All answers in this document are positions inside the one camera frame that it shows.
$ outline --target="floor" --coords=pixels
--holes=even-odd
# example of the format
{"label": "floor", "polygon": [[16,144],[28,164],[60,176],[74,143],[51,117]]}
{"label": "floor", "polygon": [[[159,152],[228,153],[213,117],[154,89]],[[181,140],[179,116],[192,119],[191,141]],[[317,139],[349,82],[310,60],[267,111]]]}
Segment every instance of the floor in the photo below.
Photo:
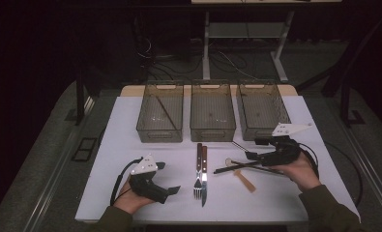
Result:
{"label": "floor", "polygon": [[[200,41],[193,43],[199,47]],[[278,79],[269,56],[275,46],[273,41],[261,40],[212,41],[211,78]],[[346,42],[288,43],[281,55],[288,84],[297,86],[325,71],[338,60],[346,46]],[[162,55],[147,69],[148,78],[187,82],[201,78],[200,51],[193,50],[194,55],[187,61]],[[323,84],[323,80],[319,81],[299,94],[304,96],[338,172],[358,205],[362,224],[369,231],[382,231],[382,124],[363,98],[352,91],[350,109],[357,110],[365,123],[351,129],[344,126],[338,117],[339,93],[334,98],[323,98],[320,94]],[[75,83],[64,92],[0,206],[0,231],[83,231],[87,228],[87,224],[74,220],[74,216],[120,91],[103,89],[98,97],[89,98],[86,116],[79,126],[73,120]],[[72,161],[83,138],[95,139],[91,157],[86,162]],[[286,229],[306,231],[307,226],[296,224],[275,230],[235,227],[232,231]],[[135,227],[132,230],[158,229]]]}

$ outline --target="gray basket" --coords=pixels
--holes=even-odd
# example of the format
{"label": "gray basket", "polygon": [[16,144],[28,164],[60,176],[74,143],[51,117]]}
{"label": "gray basket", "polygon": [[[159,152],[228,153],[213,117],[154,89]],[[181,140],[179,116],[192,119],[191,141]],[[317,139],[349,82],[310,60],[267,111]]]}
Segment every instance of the gray basket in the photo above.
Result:
{"label": "gray basket", "polygon": [[274,80],[239,80],[237,101],[245,141],[272,136],[278,123],[290,123]]}
{"label": "gray basket", "polygon": [[183,81],[148,81],[136,130],[143,143],[182,142]]}
{"label": "gray basket", "polygon": [[191,141],[231,142],[236,130],[227,80],[194,80],[191,85]]}

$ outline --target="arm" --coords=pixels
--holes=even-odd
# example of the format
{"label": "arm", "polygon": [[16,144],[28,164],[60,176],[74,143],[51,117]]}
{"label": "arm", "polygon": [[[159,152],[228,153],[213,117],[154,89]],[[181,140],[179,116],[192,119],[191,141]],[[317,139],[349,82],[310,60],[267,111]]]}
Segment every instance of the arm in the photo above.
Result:
{"label": "arm", "polygon": [[299,195],[309,216],[309,231],[366,231],[359,218],[339,204],[326,186],[322,185],[304,154],[287,165],[273,166],[282,171],[302,192]]}
{"label": "arm", "polygon": [[131,231],[132,215],[143,206],[153,202],[153,200],[146,197],[136,195],[131,190],[130,183],[127,180],[113,206],[108,206],[100,220],[92,224],[87,232]]}

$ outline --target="white tag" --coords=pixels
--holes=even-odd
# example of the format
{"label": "white tag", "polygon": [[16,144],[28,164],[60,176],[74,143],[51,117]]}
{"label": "white tag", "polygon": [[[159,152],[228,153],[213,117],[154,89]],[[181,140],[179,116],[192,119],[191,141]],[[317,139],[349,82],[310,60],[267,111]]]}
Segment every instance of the white tag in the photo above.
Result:
{"label": "white tag", "polygon": [[131,175],[153,172],[157,170],[158,166],[154,161],[154,157],[152,157],[152,155],[149,154],[131,171]]}
{"label": "white tag", "polygon": [[302,124],[278,124],[278,126],[273,130],[272,136],[284,136],[290,135],[295,132],[304,131],[311,128],[311,123],[307,125]]}

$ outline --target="beige wooden utensil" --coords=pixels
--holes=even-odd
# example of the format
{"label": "beige wooden utensil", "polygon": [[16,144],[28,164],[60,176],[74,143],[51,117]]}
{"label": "beige wooden utensil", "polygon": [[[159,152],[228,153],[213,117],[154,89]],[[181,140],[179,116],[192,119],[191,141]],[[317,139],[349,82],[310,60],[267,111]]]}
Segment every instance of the beige wooden utensil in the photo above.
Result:
{"label": "beige wooden utensil", "polygon": [[[232,159],[226,159],[225,163],[226,163],[226,166],[235,165],[234,163],[232,163]],[[233,174],[242,181],[242,183],[246,186],[246,188],[248,188],[250,192],[254,192],[256,190],[256,187],[248,179],[246,179],[244,175],[242,175],[242,170],[240,169],[233,170]]]}

